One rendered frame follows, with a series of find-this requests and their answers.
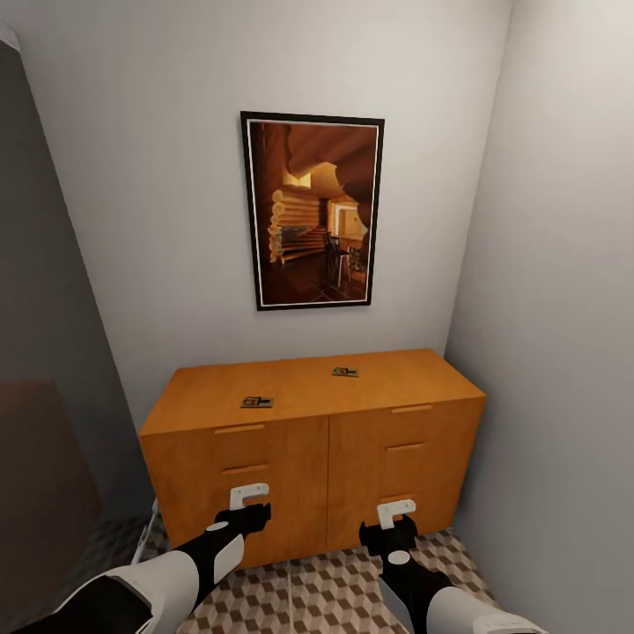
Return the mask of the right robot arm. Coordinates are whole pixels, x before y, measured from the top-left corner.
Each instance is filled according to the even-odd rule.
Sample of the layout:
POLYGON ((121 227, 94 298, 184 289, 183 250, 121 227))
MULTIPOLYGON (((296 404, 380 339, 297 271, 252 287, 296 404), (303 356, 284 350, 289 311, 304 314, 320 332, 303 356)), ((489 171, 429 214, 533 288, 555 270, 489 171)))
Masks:
POLYGON ((415 563, 409 549, 416 547, 417 535, 405 518, 415 508, 412 499, 378 505, 380 525, 367 527, 363 521, 359 529, 359 546, 368 546, 370 557, 382 557, 382 599, 409 634, 549 634, 453 587, 444 572, 415 563), (404 518, 393 521, 397 515, 404 518))

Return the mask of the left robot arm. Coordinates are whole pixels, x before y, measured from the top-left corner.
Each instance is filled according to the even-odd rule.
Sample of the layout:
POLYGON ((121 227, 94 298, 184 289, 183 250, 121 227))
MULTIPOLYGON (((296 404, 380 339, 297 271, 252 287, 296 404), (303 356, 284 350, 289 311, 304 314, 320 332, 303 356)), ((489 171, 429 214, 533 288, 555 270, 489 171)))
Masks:
POLYGON ((75 591, 51 616, 12 634, 174 634, 218 583, 241 564, 248 534, 262 531, 271 504, 267 483, 231 489, 230 509, 175 551, 105 571, 75 591))

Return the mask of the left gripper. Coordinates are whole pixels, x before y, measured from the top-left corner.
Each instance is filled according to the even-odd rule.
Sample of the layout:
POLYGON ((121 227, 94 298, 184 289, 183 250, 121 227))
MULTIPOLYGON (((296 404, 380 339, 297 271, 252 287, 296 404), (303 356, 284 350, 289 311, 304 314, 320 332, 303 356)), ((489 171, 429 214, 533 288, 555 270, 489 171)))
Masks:
POLYGON ((260 503, 258 505, 250 505, 244 509, 236 509, 236 511, 226 510, 225 512, 219 512, 216 521, 230 517, 237 517, 242 520, 246 529, 245 537, 247 537, 248 534, 262 531, 265 528, 265 522, 271 519, 271 504, 268 503, 263 506, 263 503, 260 503))

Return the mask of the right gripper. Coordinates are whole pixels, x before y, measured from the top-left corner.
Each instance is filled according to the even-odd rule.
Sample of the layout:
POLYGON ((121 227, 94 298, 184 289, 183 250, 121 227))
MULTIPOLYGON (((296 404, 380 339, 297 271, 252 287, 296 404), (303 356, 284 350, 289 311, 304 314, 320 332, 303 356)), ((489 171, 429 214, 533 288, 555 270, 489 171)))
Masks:
POLYGON ((359 546, 368 546, 370 557, 380 556, 382 546, 389 539, 400 539, 407 548, 415 548, 417 537, 413 523, 410 518, 394 521, 394 528, 382 530, 380 525, 367 527, 363 521, 359 529, 359 546))

